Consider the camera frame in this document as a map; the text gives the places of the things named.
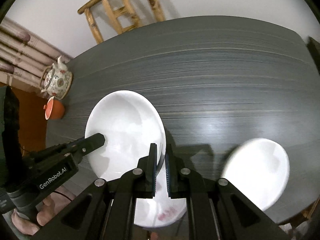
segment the white bowl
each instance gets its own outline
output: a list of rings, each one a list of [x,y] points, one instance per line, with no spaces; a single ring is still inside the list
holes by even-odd
[[[88,159],[96,175],[106,181],[118,179],[136,168],[138,160],[149,154],[150,143],[157,144],[159,174],[156,177],[156,196],[153,199],[137,199],[135,224],[143,227],[165,226],[185,213],[185,200],[168,197],[163,165],[166,147],[164,127],[158,112],[145,97],[127,90],[105,96],[89,116],[85,137],[97,132],[105,136],[106,142],[90,153]]]
[[[229,180],[264,211],[280,198],[289,172],[289,158],[281,145],[265,138],[256,138],[234,151],[221,177]]]

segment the floral teapot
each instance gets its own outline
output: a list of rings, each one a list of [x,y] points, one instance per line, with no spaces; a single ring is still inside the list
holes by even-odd
[[[52,66],[44,70],[39,87],[41,93],[48,92],[49,95],[61,100],[69,91],[72,82],[72,73],[68,71],[67,66],[61,61],[61,56],[57,62],[58,63],[52,63]]]

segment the table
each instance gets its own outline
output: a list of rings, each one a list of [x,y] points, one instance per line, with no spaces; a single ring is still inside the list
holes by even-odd
[[[132,90],[155,106],[167,142],[205,178],[219,178],[246,140],[281,144],[290,177],[265,212],[274,222],[318,197],[320,77],[294,31],[241,17],[181,18],[111,38],[67,65],[74,80],[63,100],[66,114],[48,121],[47,147],[84,136],[100,99]]]

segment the curtain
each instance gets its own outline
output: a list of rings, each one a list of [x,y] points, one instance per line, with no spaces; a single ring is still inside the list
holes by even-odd
[[[7,17],[0,24],[0,82],[25,91],[40,93],[44,69],[58,57],[71,57]]]

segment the orange cup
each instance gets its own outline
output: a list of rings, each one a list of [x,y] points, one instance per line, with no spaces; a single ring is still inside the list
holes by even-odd
[[[43,109],[45,109],[44,117],[48,119],[61,119],[64,115],[64,106],[63,104],[57,100],[54,99],[54,97],[51,97],[47,104],[44,105]]]

